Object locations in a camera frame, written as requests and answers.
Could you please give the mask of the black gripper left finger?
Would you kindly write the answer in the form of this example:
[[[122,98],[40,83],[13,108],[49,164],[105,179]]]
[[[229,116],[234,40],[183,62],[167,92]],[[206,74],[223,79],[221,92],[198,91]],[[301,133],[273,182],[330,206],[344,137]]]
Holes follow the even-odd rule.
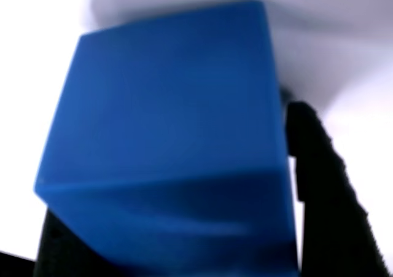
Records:
[[[34,276],[98,276],[101,259],[50,210],[45,215]]]

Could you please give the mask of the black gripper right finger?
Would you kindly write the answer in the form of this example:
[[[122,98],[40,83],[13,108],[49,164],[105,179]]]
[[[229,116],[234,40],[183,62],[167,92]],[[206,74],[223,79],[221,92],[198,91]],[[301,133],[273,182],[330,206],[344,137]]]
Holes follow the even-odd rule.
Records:
[[[343,159],[306,102],[287,106],[286,136],[305,205],[302,276],[390,276]]]

